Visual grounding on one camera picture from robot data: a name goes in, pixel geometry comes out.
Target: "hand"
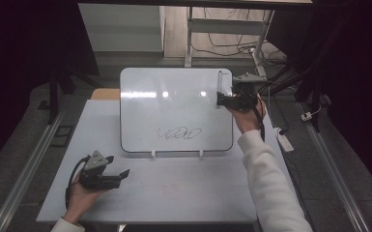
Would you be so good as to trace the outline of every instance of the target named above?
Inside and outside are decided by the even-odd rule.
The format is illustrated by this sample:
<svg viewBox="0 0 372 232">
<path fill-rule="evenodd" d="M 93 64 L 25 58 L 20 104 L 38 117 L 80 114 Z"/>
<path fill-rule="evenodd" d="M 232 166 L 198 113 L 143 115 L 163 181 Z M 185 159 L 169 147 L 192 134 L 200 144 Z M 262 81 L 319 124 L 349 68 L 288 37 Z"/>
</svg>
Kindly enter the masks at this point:
<svg viewBox="0 0 372 232">
<path fill-rule="evenodd" d="M 85 189 L 79 182 L 80 172 L 74 177 L 71 186 L 69 207 L 63 219 L 72 224 L 77 224 L 80 218 L 95 204 L 96 199 L 107 190 Z"/>
<path fill-rule="evenodd" d="M 267 111 L 265 108 L 265 103 L 261 100 L 259 97 L 259 101 L 256 105 L 256 108 L 262 118 L 266 115 Z M 255 116 L 254 111 L 252 109 L 248 109 L 245 111 L 240 111 L 240 110 L 235 110 L 235 109 L 230 109 L 227 108 L 228 111 L 230 111 L 234 118 L 236 119 L 237 127 L 240 129 L 240 132 L 242 134 L 248 132 L 248 131 L 253 131 L 253 130 L 259 130 L 260 129 L 260 124 L 258 122 L 257 116 Z"/>
</svg>

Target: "white sleeve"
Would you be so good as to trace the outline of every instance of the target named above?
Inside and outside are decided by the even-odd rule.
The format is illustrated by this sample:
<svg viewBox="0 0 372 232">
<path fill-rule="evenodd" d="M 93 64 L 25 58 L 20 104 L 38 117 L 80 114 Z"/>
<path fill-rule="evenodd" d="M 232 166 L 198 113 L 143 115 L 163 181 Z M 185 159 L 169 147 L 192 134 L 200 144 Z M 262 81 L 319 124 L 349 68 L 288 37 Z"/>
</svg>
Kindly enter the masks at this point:
<svg viewBox="0 0 372 232">
<path fill-rule="evenodd" d="M 50 232 L 84 232 L 84 228 L 79 224 L 71 224 L 60 217 Z"/>
<path fill-rule="evenodd" d="M 243 150 L 251 197 L 264 231 L 312 231 L 272 148 L 264 143 L 260 132 L 248 131 L 238 143 Z"/>
</svg>

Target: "white table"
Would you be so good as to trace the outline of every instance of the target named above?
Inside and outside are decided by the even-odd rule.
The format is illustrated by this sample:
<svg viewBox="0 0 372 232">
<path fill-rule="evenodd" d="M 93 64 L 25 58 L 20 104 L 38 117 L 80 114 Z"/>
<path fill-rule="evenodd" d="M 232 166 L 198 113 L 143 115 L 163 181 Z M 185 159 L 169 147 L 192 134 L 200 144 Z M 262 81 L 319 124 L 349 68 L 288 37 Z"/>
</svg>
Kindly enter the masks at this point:
<svg viewBox="0 0 372 232">
<path fill-rule="evenodd" d="M 104 175 L 117 175 L 126 169 L 130 173 L 120 188 L 101 196 L 82 220 L 116 224 L 256 220 L 237 142 L 229 151 L 206 153 L 201 160 L 197 153 L 164 153 L 156 159 L 149 154 L 129 154 L 120 145 L 119 104 L 87 101 L 37 221 L 55 223 L 65 213 L 65 188 L 72 169 L 95 150 L 105 157 L 115 157 Z M 266 142 L 274 148 L 283 172 L 291 180 L 269 117 L 265 125 Z M 240 132 L 236 126 L 234 134 L 237 141 Z"/>
</svg>

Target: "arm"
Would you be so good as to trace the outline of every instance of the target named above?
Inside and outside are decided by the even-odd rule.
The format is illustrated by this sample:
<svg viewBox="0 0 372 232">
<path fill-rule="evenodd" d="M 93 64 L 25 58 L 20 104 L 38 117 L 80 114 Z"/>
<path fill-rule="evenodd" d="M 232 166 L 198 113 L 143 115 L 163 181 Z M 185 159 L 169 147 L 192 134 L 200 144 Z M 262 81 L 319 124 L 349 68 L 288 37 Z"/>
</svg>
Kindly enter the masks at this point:
<svg viewBox="0 0 372 232">
<path fill-rule="evenodd" d="M 263 105 L 257 105 L 262 116 L 265 115 Z M 261 138 L 255 114 L 252 110 L 228 110 L 243 134 L 238 143 L 243 150 L 251 197 L 264 231 L 312 231 L 272 148 Z"/>
<path fill-rule="evenodd" d="M 78 183 L 80 173 L 74 178 L 71 186 L 69 207 L 63 217 L 59 218 L 51 232 L 84 232 L 78 224 L 80 218 L 95 204 L 96 199 L 106 190 L 85 189 Z"/>
</svg>

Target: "whiteboard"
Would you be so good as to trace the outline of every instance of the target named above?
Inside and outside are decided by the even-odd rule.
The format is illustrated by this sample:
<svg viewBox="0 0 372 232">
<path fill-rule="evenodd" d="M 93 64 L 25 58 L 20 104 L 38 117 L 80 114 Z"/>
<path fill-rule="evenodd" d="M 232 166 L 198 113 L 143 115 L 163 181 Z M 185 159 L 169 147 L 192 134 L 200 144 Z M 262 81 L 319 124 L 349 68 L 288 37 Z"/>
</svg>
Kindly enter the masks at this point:
<svg viewBox="0 0 372 232">
<path fill-rule="evenodd" d="M 233 119 L 216 105 L 231 95 L 226 69 L 127 68 L 120 75 L 121 144 L 127 152 L 226 151 Z"/>
</svg>

